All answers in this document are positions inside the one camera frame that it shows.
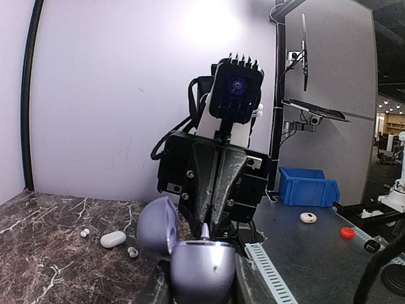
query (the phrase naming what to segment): dark marble surface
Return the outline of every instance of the dark marble surface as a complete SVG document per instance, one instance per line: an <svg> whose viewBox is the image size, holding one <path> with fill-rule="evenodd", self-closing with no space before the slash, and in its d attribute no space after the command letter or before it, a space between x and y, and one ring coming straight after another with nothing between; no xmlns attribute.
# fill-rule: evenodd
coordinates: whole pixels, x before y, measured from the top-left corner
<svg viewBox="0 0 405 304"><path fill-rule="evenodd" d="M156 261L139 252L137 217L145 203L52 194L20 194L0 206L0 303L135 304ZM82 238L80 232L90 234ZM103 234L121 230L125 244L107 250ZM181 239L190 238L179 221Z"/></svg>

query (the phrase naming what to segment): bolt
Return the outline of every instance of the bolt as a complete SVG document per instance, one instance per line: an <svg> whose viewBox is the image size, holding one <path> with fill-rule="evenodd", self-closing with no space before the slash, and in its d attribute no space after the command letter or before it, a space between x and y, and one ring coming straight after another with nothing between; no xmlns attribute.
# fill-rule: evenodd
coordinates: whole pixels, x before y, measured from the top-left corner
<svg viewBox="0 0 405 304"><path fill-rule="evenodd" d="M187 177L192 179L194 177L194 172L192 170L187 171L186 173Z"/></svg>
<svg viewBox="0 0 405 304"><path fill-rule="evenodd" d="M227 200L227 206L232 207L235 204L235 201L233 199L228 199Z"/></svg>

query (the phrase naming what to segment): red ball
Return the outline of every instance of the red ball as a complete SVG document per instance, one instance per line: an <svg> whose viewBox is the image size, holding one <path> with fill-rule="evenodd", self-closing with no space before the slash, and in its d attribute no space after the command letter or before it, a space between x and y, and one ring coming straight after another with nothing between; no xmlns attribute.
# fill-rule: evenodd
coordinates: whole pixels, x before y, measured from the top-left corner
<svg viewBox="0 0 405 304"><path fill-rule="evenodd" d="M340 235L342 236L342 238L352 239L355 237L356 233L353 229L351 229L349 227L343 227L340 230Z"/></svg>

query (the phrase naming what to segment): white panel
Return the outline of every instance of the white panel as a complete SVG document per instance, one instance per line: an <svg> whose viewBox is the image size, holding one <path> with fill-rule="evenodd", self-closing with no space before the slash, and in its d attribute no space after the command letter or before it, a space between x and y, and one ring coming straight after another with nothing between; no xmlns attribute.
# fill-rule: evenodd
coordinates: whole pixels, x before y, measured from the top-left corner
<svg viewBox="0 0 405 304"><path fill-rule="evenodd" d="M340 203L360 203L373 144L377 63L372 12L354 1L307 0L287 19L287 48L299 49L301 13L308 26L309 81L302 68L286 77L286 98L340 110L351 123L323 120L315 133L297 132L282 146L280 166L322 169L338 182ZM285 119L299 120L285 109Z"/></svg>
<svg viewBox="0 0 405 304"><path fill-rule="evenodd" d="M22 191L20 90L34 1L0 0L0 204Z"/></svg>
<svg viewBox="0 0 405 304"><path fill-rule="evenodd" d="M267 151L273 102L272 1L46 1L32 81L37 191L151 200L156 142L188 115L187 86L229 52L265 71Z"/></svg>

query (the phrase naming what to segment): blue bin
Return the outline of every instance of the blue bin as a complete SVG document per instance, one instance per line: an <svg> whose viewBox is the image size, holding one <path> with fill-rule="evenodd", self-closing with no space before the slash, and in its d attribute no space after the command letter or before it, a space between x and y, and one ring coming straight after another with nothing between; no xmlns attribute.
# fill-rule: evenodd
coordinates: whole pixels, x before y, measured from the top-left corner
<svg viewBox="0 0 405 304"><path fill-rule="evenodd" d="M331 207L339 202L336 180L326 179L322 170L280 167L278 192L285 205Z"/></svg>

